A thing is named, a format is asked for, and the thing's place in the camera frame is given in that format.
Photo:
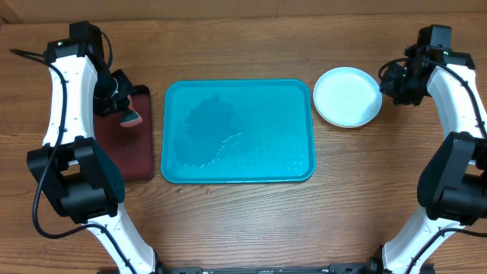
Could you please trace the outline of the light blue plate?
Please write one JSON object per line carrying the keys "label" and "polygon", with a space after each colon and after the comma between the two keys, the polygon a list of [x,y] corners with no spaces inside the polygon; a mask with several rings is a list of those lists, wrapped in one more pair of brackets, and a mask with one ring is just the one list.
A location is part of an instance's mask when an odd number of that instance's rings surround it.
{"label": "light blue plate", "polygon": [[378,83],[366,72],[352,67],[333,68],[314,85],[313,102],[319,115],[342,128],[357,128],[380,112],[383,98]]}

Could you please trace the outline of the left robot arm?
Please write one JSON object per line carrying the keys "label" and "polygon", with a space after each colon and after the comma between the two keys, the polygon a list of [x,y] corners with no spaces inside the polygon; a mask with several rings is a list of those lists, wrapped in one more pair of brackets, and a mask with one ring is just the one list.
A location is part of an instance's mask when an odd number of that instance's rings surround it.
{"label": "left robot arm", "polygon": [[53,84],[43,144],[27,154],[28,169],[38,184],[33,226],[49,239],[90,231],[120,273],[165,273],[126,211],[122,174],[94,134],[95,116],[121,113],[122,126],[141,123],[132,99],[148,93],[122,70],[110,70],[113,58],[103,50],[108,40],[99,27],[81,21],[70,24],[68,38],[48,43],[42,54],[15,51],[47,66]]}

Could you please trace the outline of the green and red sponge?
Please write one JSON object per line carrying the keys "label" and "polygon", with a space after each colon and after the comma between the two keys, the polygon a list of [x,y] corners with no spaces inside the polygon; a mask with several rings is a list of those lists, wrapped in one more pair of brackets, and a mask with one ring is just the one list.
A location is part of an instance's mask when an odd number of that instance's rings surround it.
{"label": "green and red sponge", "polygon": [[129,100],[129,105],[123,111],[123,117],[120,121],[121,127],[124,127],[124,128],[137,126],[138,124],[141,124],[143,122],[142,117],[135,110],[135,108],[133,106],[132,97],[129,95],[127,98]]}

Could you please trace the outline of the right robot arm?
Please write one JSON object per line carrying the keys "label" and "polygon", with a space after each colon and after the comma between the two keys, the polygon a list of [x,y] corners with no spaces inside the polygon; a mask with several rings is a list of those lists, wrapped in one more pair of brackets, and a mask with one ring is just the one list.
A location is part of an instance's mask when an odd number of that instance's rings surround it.
{"label": "right robot arm", "polygon": [[378,72],[380,92],[396,105],[431,97],[444,141],[420,175],[419,207],[395,238],[379,248],[363,273],[433,273],[426,260],[452,235],[482,237],[469,227],[486,217],[486,111],[470,54],[451,48],[452,30],[423,27],[401,59]]}

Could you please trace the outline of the dark red black-rimmed tray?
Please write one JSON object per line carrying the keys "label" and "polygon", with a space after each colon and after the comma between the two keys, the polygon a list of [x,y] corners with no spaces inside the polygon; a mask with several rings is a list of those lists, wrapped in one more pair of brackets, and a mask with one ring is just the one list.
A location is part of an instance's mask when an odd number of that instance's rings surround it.
{"label": "dark red black-rimmed tray", "polygon": [[145,85],[135,88],[138,93],[132,96],[132,104],[142,118],[141,123],[121,126],[121,113],[94,117],[97,143],[118,167],[125,181],[148,180],[154,176],[150,90]]}

